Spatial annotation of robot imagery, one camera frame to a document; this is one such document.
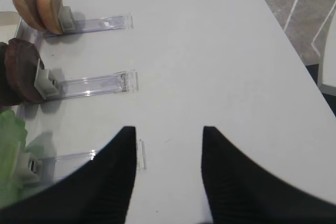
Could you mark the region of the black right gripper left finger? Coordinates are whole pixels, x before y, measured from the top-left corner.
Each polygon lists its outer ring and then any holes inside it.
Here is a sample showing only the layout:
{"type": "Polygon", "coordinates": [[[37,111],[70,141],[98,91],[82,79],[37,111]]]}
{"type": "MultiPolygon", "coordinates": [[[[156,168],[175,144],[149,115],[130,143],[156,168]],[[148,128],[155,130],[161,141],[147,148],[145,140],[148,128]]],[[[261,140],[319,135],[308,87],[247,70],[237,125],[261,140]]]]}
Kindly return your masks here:
{"type": "Polygon", "coordinates": [[[137,171],[136,129],[46,190],[1,210],[1,223],[125,223],[137,171]]]}

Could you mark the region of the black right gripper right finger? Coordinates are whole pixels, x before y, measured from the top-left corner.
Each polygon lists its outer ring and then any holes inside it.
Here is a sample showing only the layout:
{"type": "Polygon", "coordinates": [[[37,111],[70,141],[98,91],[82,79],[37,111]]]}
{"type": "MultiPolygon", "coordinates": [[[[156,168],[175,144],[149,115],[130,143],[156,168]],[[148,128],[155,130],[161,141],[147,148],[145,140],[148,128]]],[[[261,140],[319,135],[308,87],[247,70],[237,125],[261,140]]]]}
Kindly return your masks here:
{"type": "Polygon", "coordinates": [[[216,127],[203,128],[202,180],[214,223],[335,223],[335,205],[263,169],[216,127]]]}

